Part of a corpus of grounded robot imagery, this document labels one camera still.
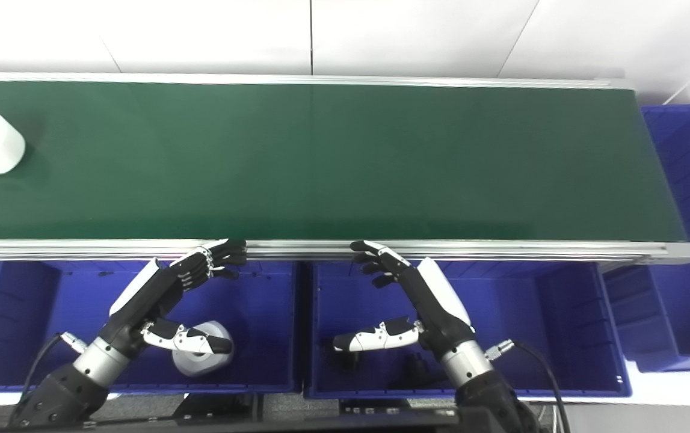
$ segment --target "robotic hand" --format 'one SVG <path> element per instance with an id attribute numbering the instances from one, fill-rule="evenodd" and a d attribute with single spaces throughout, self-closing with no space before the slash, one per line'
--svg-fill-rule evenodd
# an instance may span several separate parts
<path id="1" fill-rule="evenodd" d="M 246 263 L 246 243 L 221 239 L 202 245 L 163 268 L 151 260 L 110 308 L 96 339 L 72 364 L 59 367 L 22 396 L 9 427 L 85 421 L 106 401 L 108 387 L 147 346 L 203 354 L 228 354 L 232 342 L 164 319 L 182 299 L 212 277 L 234 280 L 226 265 Z"/>
<path id="2" fill-rule="evenodd" d="M 336 351 L 370 351 L 397 348 L 419 342 L 433 352 L 457 389 L 455 402 L 461 407 L 483 407 L 504 431 L 537 431 L 534 414 L 516 398 L 505 378 L 491 366 L 491 351 L 485 354 L 476 342 L 468 313 L 449 280 L 433 259 L 425 258 L 413 266 L 381 244 L 355 241 L 353 261 L 364 263 L 364 274 L 377 274 L 377 288 L 397 282 L 417 310 L 418 320 L 407 318 L 384 321 L 375 328 L 334 338 Z"/>

